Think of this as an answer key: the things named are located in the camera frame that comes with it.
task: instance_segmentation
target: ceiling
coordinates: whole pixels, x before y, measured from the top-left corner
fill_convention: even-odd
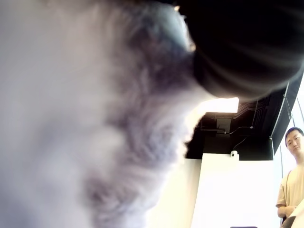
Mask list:
[[[235,114],[206,113],[194,129],[192,140],[187,143],[186,157],[201,159],[203,153],[230,153],[244,139],[246,141],[238,145],[247,146],[245,150],[248,154],[243,159],[262,151],[268,154],[269,137],[280,113],[285,92],[286,88],[258,101],[240,103]],[[257,151],[249,153],[254,146],[258,147]],[[264,160],[271,158],[263,155]]]

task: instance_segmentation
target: ceiling light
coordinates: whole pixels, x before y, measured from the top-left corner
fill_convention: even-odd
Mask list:
[[[237,97],[225,99],[218,98],[214,100],[205,101],[200,104],[199,112],[204,114],[209,113],[237,113],[238,112],[238,102]]]

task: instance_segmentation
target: cat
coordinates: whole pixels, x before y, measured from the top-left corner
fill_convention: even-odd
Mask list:
[[[145,227],[186,117],[215,98],[193,76],[183,16],[153,1],[1,0],[0,31],[0,227]]]

